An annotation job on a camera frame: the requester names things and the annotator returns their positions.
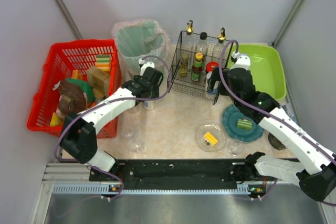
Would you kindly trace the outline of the small glass bowl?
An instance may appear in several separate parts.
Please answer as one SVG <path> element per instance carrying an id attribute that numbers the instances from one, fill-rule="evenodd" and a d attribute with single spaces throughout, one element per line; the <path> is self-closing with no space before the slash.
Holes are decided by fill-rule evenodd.
<path id="1" fill-rule="evenodd" d="M 233 139 L 228 143 L 228 151 L 233 156 L 240 154 L 243 151 L 243 144 L 241 141 Z"/>

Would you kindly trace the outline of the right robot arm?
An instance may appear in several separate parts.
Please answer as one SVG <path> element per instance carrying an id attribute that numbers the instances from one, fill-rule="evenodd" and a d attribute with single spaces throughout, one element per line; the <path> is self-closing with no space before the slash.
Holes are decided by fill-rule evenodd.
<path id="1" fill-rule="evenodd" d="M 278 159 L 255 152 L 245 159 L 245 170 L 252 178 L 270 176 L 298 186 L 308 197 L 325 202 L 335 189 L 335 153 L 327 150 L 299 127 L 269 94 L 257 91 L 249 70 L 214 68 L 208 90 L 219 82 L 218 92 L 228 95 L 235 107 L 271 133 L 297 161 Z"/>

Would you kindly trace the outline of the teal ceramic plate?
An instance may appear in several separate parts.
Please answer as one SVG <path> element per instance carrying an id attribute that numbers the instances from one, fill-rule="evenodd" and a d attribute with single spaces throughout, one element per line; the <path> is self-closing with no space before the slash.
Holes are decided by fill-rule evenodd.
<path id="1" fill-rule="evenodd" d="M 237 128 L 238 119 L 246 119 L 253 122 L 251 130 L 244 130 Z M 261 138 L 264 129 L 257 125 L 251 118 L 244 116 L 238 108 L 233 104 L 228 106 L 222 116 L 222 125 L 226 133 L 233 139 L 237 139 L 243 143 L 251 143 Z"/>

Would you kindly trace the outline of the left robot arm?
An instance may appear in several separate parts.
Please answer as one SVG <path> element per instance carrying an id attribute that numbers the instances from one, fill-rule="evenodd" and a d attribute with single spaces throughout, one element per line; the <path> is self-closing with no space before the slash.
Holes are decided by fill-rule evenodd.
<path id="1" fill-rule="evenodd" d="M 125 82 L 112 95 L 88 110 L 66 116 L 59 146 L 80 164 L 94 166 L 104 172 L 112 172 L 117 160 L 98 148 L 98 133 L 124 111 L 139 102 L 159 97 L 163 73 L 146 67 L 141 75 Z"/>

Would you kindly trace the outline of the black cap clear bottle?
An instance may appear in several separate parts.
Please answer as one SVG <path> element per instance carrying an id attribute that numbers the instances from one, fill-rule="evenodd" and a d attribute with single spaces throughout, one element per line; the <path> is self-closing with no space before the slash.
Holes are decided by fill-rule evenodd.
<path id="1" fill-rule="evenodd" d="M 201 32 L 199 36 L 199 41 L 195 47 L 196 53 L 202 53 L 203 56 L 207 56 L 208 53 L 208 43 L 207 43 L 207 33 Z"/>

